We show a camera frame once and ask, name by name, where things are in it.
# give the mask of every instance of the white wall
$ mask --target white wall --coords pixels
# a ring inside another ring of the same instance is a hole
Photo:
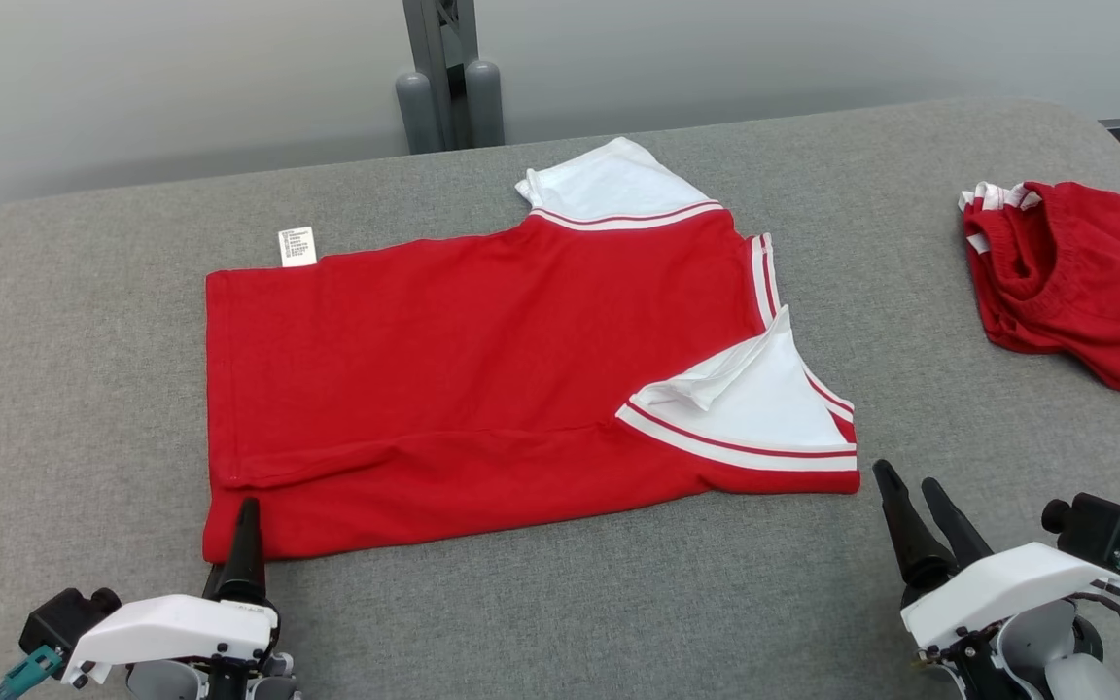
[[[0,0],[0,203],[408,153],[399,0]]]
[[[1120,116],[1117,0],[476,0],[511,142],[962,94]]]

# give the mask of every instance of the gray cylinder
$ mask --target gray cylinder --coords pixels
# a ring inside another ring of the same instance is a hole
[[[431,81],[419,72],[401,75],[395,80],[395,99],[401,105],[409,153],[442,151],[444,137],[439,134],[439,119],[435,114]]]
[[[469,131],[475,148],[504,144],[504,105],[498,96],[498,67],[489,62],[466,66]]]

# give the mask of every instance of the gray fabric surface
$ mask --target gray fabric surface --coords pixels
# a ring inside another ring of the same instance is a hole
[[[983,338],[955,197],[981,179],[1120,192],[1120,146],[1058,106],[939,102],[631,134],[771,231],[810,366],[857,404],[862,469],[935,475],[996,549],[1051,497],[1120,501],[1120,393]],[[606,141],[250,174],[0,208],[0,674],[64,586],[198,594],[203,279],[514,225],[512,184]],[[273,563],[306,697],[954,697],[911,670],[866,479],[706,495],[447,542]],[[1120,676],[1120,629],[1093,613]],[[50,685],[31,697],[71,697]],[[127,697],[120,682],[84,697]]]

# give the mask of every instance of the garment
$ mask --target garment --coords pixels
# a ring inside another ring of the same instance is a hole
[[[510,231],[209,276],[206,559],[245,496],[286,558],[858,487],[768,236],[623,138],[516,188]]]
[[[1120,195],[984,181],[959,207],[988,338],[1018,353],[1071,353],[1120,390]]]

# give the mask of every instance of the clothing label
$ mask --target clothing label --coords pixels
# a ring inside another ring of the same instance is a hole
[[[279,255],[286,268],[312,265],[318,262],[314,252],[314,227],[290,227],[279,232]]]

